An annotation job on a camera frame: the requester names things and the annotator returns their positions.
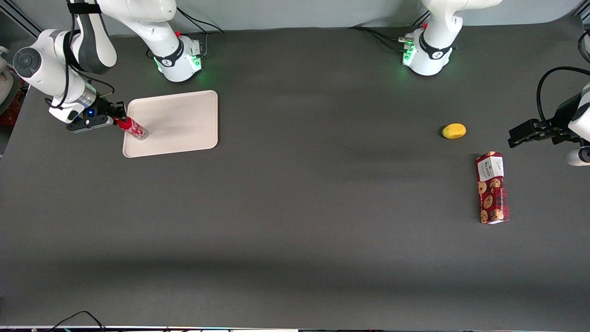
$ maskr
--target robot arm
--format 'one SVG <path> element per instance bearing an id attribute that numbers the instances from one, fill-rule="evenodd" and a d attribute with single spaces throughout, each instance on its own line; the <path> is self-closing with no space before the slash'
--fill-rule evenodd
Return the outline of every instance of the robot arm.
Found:
<path id="1" fill-rule="evenodd" d="M 580 148 L 569 151 L 566 155 L 572 166 L 590 165 L 590 83 L 581 93 L 563 102 L 557 108 L 555 116 L 544 121 L 530 119 L 510 130 L 508 144 L 511 148 L 531 141 L 551 139 L 553 144 L 562 142 L 579 143 Z"/>
<path id="2" fill-rule="evenodd" d="M 167 22 L 176 14 L 175 0 L 68 2 L 80 30 L 45 30 L 33 45 L 19 50 L 14 57 L 17 73 L 30 85 L 53 96 L 49 113 L 67 123 L 68 130 L 94 129 L 113 123 L 115 117 L 125 117 L 123 106 L 116 108 L 97 96 L 94 87 L 77 73 L 103 74 L 117 61 L 101 13 L 135 31 L 153 51 L 158 68 L 167 79 L 181 82 L 200 71 L 199 42 L 178 37 Z"/>
<path id="3" fill-rule="evenodd" d="M 168 21 L 176 14 L 175 0 L 100 0 L 102 11 L 135 32 L 154 54 L 154 61 L 172 82 L 182 82 L 201 70 L 201 45 L 177 36 Z"/>
<path id="4" fill-rule="evenodd" d="M 15 71 L 30 85 L 53 96 L 49 113 L 65 123 L 72 123 L 97 98 L 94 87 L 69 65 L 100 74 L 117 60 L 95 1 L 70 0 L 69 8 L 76 14 L 79 33 L 45 30 L 33 45 L 20 49 L 14 57 Z"/>
<path id="5" fill-rule="evenodd" d="M 431 13 L 428 28 L 419 28 L 400 38 L 406 43 L 407 54 L 403 65 L 420 75 L 437 74 L 448 63 L 451 45 L 461 28 L 463 19 L 455 16 L 460 10 L 483 9 L 495 6 L 502 0 L 422 0 Z"/>
<path id="6" fill-rule="evenodd" d="M 104 28 L 101 9 L 95 0 L 69 1 L 70 12 L 77 14 L 80 33 L 73 39 L 72 45 L 64 44 L 68 61 L 79 70 L 104 74 L 117 62 L 117 53 Z"/>

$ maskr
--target dark gray tabletop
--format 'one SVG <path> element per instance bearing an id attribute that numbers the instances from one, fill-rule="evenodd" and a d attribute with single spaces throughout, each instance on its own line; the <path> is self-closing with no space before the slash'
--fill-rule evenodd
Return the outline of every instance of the dark gray tabletop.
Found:
<path id="1" fill-rule="evenodd" d="M 574 145 L 506 142 L 546 70 L 588 66 L 581 32 L 466 27 L 435 77 L 365 32 L 230 32 L 180 84 L 116 39 L 111 100 L 215 90 L 219 144 L 127 159 L 121 130 L 71 134 L 31 91 L 0 162 L 0 323 L 590 330 L 590 168 L 566 164 Z M 547 112 L 587 81 L 556 73 Z M 442 139 L 452 122 L 467 136 Z M 494 226 L 490 150 L 512 216 Z"/>

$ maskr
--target yellow fruit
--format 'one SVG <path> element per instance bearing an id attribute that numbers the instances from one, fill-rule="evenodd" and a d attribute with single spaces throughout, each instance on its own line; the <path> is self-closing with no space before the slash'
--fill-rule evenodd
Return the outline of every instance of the yellow fruit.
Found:
<path id="1" fill-rule="evenodd" d="M 467 128 L 460 123 L 451 123 L 442 130 L 442 135 L 448 139 L 457 139 L 465 136 Z"/>

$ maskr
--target white wall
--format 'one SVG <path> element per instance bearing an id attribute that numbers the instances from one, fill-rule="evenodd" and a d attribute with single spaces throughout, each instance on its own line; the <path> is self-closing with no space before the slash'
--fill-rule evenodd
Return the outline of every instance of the white wall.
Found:
<path id="1" fill-rule="evenodd" d="M 68 30 L 64 0 L 15 0 L 41 28 Z M 177 0 L 180 8 L 226 30 L 285 27 L 404 26 L 419 16 L 419 0 Z M 530 24 L 553 21 L 576 8 L 581 0 L 504 0 L 500 5 L 464 11 L 466 25 Z M 132 34 L 122 24 L 105 19 L 111 35 Z M 177 13 L 173 27 L 197 31 Z"/>

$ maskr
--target beige tray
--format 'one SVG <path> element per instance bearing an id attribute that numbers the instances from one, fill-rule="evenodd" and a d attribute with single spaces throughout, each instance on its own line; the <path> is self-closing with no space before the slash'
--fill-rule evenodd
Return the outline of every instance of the beige tray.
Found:
<path id="1" fill-rule="evenodd" d="M 125 133 L 128 158 L 205 150 L 217 145 L 217 93 L 199 91 L 132 100 L 127 115 L 147 129 L 140 141 Z"/>

